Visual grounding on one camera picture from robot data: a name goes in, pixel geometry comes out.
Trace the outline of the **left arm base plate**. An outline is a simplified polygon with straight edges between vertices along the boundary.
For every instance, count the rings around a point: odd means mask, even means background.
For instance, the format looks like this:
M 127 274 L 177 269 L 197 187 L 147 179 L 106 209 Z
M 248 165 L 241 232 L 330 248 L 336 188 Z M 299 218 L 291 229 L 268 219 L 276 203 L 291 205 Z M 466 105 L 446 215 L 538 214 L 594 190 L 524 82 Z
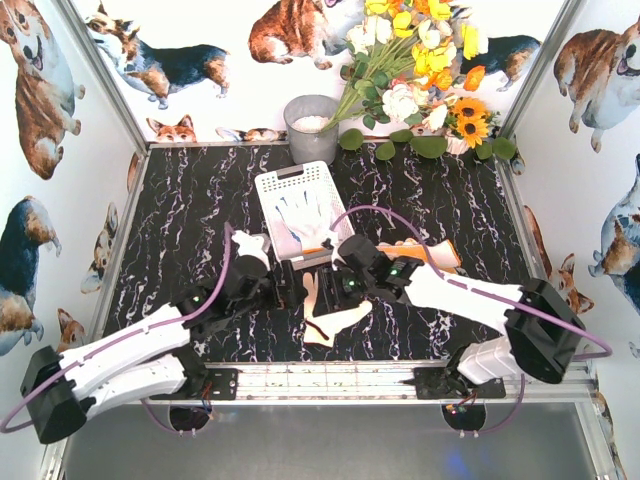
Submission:
M 239 370 L 235 368 L 213 368 L 185 384 L 171 394 L 157 394 L 151 400 L 212 400 L 231 401 L 236 399 Z

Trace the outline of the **blue dotted glove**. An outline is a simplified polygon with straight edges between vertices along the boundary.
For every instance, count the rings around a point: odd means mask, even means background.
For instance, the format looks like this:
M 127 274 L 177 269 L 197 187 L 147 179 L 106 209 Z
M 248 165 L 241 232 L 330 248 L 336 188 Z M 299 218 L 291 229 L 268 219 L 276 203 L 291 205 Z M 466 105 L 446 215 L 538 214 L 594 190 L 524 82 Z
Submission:
M 276 210 L 287 230 L 300 243 L 303 253 L 337 246 L 338 234 L 331 229 L 330 211 L 318 200 L 314 190 L 282 196 L 276 203 Z

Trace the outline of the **beige knit glove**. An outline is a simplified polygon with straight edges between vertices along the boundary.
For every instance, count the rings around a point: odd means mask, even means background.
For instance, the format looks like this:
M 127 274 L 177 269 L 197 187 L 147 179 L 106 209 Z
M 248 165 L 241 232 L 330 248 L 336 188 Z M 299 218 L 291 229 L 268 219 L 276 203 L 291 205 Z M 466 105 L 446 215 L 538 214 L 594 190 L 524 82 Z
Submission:
M 307 292 L 303 303 L 305 327 L 303 342 L 305 344 L 316 344 L 332 348 L 338 333 L 360 322 L 373 308 L 368 300 L 363 300 L 354 308 L 340 309 L 337 312 L 315 316 L 314 308 L 319 295 L 318 275 L 305 273 L 302 281 Z

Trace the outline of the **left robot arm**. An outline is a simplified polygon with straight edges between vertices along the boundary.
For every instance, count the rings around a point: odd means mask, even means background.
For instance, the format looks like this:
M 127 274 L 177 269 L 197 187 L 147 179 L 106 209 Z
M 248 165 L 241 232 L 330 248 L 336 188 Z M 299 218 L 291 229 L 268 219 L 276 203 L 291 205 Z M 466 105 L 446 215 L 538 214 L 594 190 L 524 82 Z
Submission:
M 200 282 L 127 328 L 62 353 L 40 349 L 20 387 L 39 442 L 65 439 L 125 403 L 211 395 L 214 375 L 192 342 L 248 313 L 297 308 L 305 294 L 291 261 L 273 272 L 257 257 L 242 255 L 224 278 Z

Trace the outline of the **white perforated storage basket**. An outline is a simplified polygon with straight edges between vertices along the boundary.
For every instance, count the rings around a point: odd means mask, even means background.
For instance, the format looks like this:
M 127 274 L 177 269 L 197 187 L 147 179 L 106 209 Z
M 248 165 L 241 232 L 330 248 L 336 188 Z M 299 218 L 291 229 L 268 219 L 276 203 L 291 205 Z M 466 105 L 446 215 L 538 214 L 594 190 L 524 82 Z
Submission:
M 262 173 L 255 187 L 279 262 L 304 270 L 331 261 L 322 243 L 354 234 L 328 165 L 323 161 Z

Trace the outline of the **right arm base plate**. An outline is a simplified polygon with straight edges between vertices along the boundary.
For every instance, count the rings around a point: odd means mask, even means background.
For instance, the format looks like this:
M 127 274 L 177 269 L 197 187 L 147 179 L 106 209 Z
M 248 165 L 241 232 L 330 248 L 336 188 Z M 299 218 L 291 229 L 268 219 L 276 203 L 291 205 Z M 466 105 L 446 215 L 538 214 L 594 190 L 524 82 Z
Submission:
M 445 367 L 414 368 L 413 377 L 401 383 L 414 387 L 420 400 L 465 399 L 472 394 L 479 399 L 506 397 L 504 383 L 500 379 L 475 385 L 458 372 L 450 372 Z

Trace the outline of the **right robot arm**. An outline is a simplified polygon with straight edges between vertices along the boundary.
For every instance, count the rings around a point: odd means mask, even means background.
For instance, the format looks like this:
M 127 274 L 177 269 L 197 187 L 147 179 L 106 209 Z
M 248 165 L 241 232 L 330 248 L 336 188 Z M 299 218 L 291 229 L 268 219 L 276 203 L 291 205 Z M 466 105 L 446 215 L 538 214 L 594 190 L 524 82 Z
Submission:
M 303 278 L 305 316 L 317 332 L 333 336 L 371 310 L 369 299 L 448 312 L 482 324 L 498 337 L 458 350 L 449 381 L 463 390 L 526 374 L 558 384 L 573 360 L 583 323 L 545 280 L 522 286 L 435 272 L 416 245 L 376 246 L 361 235 L 333 250 L 334 260 Z

